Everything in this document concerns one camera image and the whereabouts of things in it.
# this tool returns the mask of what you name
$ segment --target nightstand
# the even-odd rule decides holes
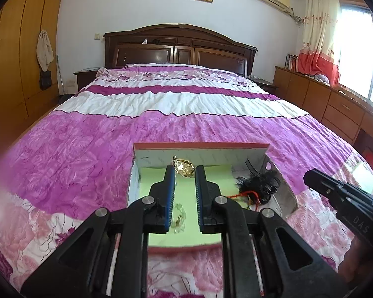
[[[249,78],[252,82],[256,83],[259,87],[261,87],[264,91],[275,94],[275,91],[277,90],[277,86],[272,85],[269,81],[259,79],[259,78]]]
[[[73,73],[77,77],[78,91],[80,91],[83,87],[86,87],[95,79],[96,73],[98,72],[98,69],[100,69],[101,67],[103,66],[90,67]]]

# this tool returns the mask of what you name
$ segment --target bedspread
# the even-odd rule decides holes
[[[0,161],[0,270],[20,289],[95,209],[128,204],[134,142],[269,143],[297,195],[287,222],[335,269],[353,234],[303,183],[318,168],[355,184],[363,161],[307,112],[234,73],[192,65],[100,69]],[[149,255],[152,297],[222,296],[221,249]]]

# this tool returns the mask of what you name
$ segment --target wooden headboard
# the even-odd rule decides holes
[[[195,64],[251,74],[257,48],[192,25],[154,25],[105,33],[106,68],[133,63]]]

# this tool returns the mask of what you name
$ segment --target wooden wardrobe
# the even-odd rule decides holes
[[[37,38],[46,30],[54,55],[61,0],[8,0],[0,11],[0,153],[58,102],[56,61],[52,86],[39,86]]]

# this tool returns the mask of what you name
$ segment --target box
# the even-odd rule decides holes
[[[130,176],[128,204],[146,196],[150,185],[163,180],[165,167],[172,163],[174,155],[191,161],[195,166],[204,165],[207,180],[219,184],[225,196],[238,193],[235,178],[249,176],[250,172],[245,164],[249,159],[252,166],[260,172],[267,169],[277,171],[276,177],[280,180],[280,187],[267,204],[259,206],[259,210],[270,207],[284,218],[297,209],[297,200],[277,167],[265,154],[268,146],[265,143],[134,143],[134,164]],[[151,234],[149,246],[191,248],[220,243],[219,234],[203,235],[199,231],[194,179],[178,174],[176,178],[173,220],[185,220],[185,228],[178,229],[178,232],[177,228],[171,229],[166,235]]]

